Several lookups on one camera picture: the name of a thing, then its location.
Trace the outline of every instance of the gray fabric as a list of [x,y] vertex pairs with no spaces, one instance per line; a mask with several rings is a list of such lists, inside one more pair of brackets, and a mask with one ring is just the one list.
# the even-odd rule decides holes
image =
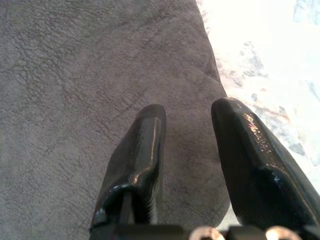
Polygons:
[[137,112],[167,112],[162,222],[229,206],[210,118],[224,97],[194,0],[0,3],[0,238],[85,240]]

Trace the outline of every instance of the gray textured cloth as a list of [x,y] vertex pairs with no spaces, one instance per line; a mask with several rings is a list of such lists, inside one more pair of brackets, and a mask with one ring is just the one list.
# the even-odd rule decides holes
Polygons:
[[137,112],[167,112],[162,222],[229,206],[210,107],[224,97],[194,0],[0,3],[0,238],[85,240]]

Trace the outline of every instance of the gray felt surface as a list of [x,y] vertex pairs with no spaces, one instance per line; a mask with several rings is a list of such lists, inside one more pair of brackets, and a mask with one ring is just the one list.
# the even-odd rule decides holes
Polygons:
[[167,112],[162,222],[229,206],[210,107],[224,97],[194,0],[0,3],[0,238],[85,240],[109,158]]

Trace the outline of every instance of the marble surface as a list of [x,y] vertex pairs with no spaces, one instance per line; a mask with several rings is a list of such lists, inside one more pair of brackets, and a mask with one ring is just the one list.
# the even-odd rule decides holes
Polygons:
[[[261,118],[320,193],[320,1],[197,4],[227,95]],[[218,228],[237,223],[230,207]]]

